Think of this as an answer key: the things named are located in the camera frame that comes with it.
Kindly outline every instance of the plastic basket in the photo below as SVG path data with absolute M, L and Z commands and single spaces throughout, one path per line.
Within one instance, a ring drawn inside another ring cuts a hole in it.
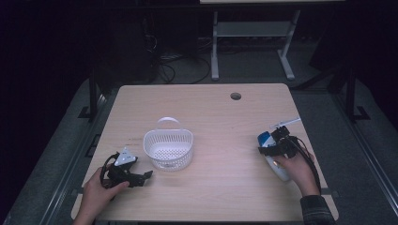
M 179 129 L 159 129 L 161 123 L 165 121 L 177 123 Z M 157 128 L 144 136 L 144 150 L 156 168 L 174 172 L 184 169 L 191 163 L 192 142 L 193 135 L 189 130 L 183 129 L 175 118 L 163 117 L 158 121 Z

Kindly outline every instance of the basket handle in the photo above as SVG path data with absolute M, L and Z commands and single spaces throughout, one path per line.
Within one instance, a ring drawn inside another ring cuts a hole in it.
M 175 122 L 175 123 L 178 123 L 178 124 L 179 124 L 179 129 L 182 129 L 182 126 L 181 126 L 181 124 L 179 123 L 179 121 L 176 120 L 176 119 L 173 118 L 173 117 L 163 117 L 163 118 L 161 118 L 160 120 L 158 120 L 158 126 L 156 127 L 156 129 L 159 129 L 160 124 L 163 123 L 163 122 L 165 122 L 165 121 L 173 121 L 173 122 Z

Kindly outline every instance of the sleeve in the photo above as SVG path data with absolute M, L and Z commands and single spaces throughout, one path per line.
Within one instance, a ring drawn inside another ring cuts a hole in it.
M 300 200 L 305 225 L 336 224 L 325 199 L 320 195 L 309 195 Z

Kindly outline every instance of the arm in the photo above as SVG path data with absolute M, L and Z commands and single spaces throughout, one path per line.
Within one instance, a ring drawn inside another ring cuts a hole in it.
M 292 158 L 274 157 L 287 170 L 290 178 L 298 185 L 302 198 L 300 200 L 302 215 L 306 225 L 335 224 L 325 199 L 320 195 L 313 172 L 303 156 L 297 153 Z
M 109 201 L 124 188 L 129 182 L 123 182 L 115 187 L 106 189 L 100 182 L 100 171 L 98 168 L 93 176 L 84 184 L 83 199 L 80 204 L 74 225 L 90 225 L 96 216 L 106 207 Z

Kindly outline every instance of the black hole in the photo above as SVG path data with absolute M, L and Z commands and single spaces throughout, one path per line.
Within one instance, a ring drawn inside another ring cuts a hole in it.
M 240 100 L 242 98 L 242 95 L 240 93 L 234 92 L 231 94 L 231 99 L 233 100 Z

